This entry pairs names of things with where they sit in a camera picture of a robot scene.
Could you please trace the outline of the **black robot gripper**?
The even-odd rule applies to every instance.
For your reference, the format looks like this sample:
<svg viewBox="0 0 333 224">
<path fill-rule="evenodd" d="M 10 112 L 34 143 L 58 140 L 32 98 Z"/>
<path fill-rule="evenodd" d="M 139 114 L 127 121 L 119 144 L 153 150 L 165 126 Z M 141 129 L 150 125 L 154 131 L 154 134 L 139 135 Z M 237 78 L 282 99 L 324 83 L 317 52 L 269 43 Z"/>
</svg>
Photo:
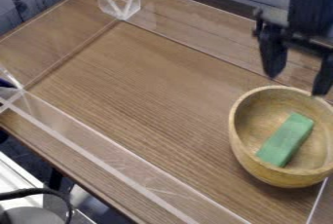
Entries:
<svg viewBox="0 0 333 224">
<path fill-rule="evenodd" d="M 288 48 L 318 54 L 321 65 L 312 94 L 328 95 L 333 87 L 333 0 L 289 0 L 288 9 L 254 10 L 253 35 L 260 41 L 262 70 L 273 79 L 286 66 Z"/>
</svg>

